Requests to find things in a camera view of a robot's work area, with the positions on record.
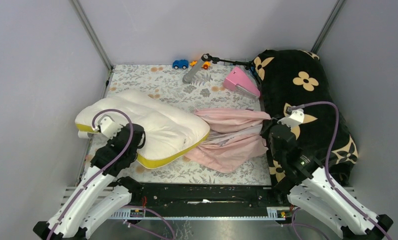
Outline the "white pillow with yellow edge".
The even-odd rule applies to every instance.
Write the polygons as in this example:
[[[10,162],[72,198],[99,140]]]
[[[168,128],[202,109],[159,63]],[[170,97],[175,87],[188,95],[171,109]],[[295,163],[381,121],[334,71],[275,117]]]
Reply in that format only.
[[[210,126],[200,117],[135,89],[119,92],[84,108],[75,118],[80,132],[96,134],[92,127],[101,111],[117,124],[129,120],[145,131],[145,145],[138,150],[138,162],[147,169],[163,167],[197,147],[209,136]]]

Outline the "pink pillow with princess print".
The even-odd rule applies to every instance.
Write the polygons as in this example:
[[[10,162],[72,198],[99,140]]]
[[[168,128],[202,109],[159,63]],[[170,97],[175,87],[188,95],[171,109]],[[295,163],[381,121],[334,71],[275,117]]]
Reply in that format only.
[[[206,108],[194,114],[208,123],[210,133],[205,141],[185,157],[220,173],[232,173],[251,158],[264,155],[267,144],[261,136],[264,111],[237,108]]]

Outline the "black blanket with yellow flowers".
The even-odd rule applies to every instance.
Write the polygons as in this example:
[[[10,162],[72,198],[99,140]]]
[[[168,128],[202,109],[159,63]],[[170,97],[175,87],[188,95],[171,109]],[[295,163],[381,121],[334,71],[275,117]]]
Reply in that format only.
[[[306,50],[265,50],[252,60],[255,78],[260,83],[264,111],[272,117],[286,117],[287,108],[308,103],[304,122],[291,129],[298,145],[309,150],[322,163],[338,123],[330,151],[328,170],[342,186],[348,186],[359,154],[344,117],[336,115],[330,87],[320,57]]]

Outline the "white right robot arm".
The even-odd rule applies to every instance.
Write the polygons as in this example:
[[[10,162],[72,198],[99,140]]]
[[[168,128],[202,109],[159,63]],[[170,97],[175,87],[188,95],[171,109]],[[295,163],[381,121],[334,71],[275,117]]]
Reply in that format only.
[[[393,225],[386,214],[376,214],[346,191],[323,164],[298,147],[289,127],[269,128],[273,159],[285,176],[274,186],[294,206],[324,222],[343,240],[381,240]]]

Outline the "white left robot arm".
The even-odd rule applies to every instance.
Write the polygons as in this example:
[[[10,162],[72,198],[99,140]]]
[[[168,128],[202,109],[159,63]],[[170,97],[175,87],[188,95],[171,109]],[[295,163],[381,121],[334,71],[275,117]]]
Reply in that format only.
[[[33,232],[42,240],[89,239],[108,217],[139,195],[141,184],[129,178],[94,206],[103,189],[137,159],[137,151],[145,142],[142,126],[123,126],[95,152],[83,179],[61,209],[48,221],[37,222]]]

